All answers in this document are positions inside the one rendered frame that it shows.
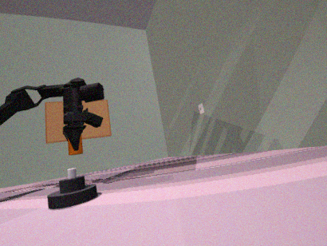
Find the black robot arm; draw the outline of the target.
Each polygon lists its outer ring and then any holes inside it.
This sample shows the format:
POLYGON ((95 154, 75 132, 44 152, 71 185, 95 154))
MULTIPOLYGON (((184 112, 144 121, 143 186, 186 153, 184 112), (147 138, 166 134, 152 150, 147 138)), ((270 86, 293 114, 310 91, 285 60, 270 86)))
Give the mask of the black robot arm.
MULTIPOLYGON (((82 101, 88 103, 104 100, 103 85, 99 82, 86 85, 85 80, 79 77, 62 85, 40 85, 36 87, 26 85, 10 92, 11 94, 7 95, 4 105, 0 106, 0 126, 16 112, 39 106, 43 100, 49 97, 63 97, 63 103, 76 101, 81 104, 82 101), (37 90, 41 95, 39 102, 34 104, 25 89, 37 90)), ((88 108, 84 109, 83 112, 88 114, 88 125, 95 128, 100 127, 103 117, 88 112, 88 108)))

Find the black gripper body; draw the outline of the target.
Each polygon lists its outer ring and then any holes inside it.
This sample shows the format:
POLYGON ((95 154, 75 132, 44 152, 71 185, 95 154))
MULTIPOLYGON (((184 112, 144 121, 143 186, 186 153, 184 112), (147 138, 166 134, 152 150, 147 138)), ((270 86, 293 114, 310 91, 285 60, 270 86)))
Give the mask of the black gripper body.
POLYGON ((76 101, 68 101, 64 103, 63 125, 75 126, 87 124, 88 114, 83 112, 83 105, 76 101))

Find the black round pedestal with silver shaft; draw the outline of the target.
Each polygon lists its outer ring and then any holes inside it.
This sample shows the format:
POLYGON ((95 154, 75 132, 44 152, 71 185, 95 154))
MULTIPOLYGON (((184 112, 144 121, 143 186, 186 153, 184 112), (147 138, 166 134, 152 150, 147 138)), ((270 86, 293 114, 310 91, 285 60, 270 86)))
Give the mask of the black round pedestal with silver shaft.
POLYGON ((68 169, 68 178, 59 181, 60 190, 47 196, 50 209, 61 209, 85 203, 97 196, 96 184, 86 184, 85 176, 78 176, 76 169, 68 169))

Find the orange tapered knob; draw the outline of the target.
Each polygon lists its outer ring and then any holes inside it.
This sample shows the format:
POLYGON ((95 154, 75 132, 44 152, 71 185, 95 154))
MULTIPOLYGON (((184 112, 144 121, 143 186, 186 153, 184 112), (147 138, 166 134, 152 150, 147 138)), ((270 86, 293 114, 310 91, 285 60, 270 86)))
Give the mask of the orange tapered knob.
POLYGON ((79 141, 79 150, 78 151, 74 151, 73 150, 73 147, 71 145, 71 142, 68 138, 68 147, 69 147, 69 155, 73 155, 73 154, 76 154, 76 155, 79 155, 79 154, 82 154, 83 153, 83 149, 82 149, 82 138, 80 136, 80 141, 79 141))

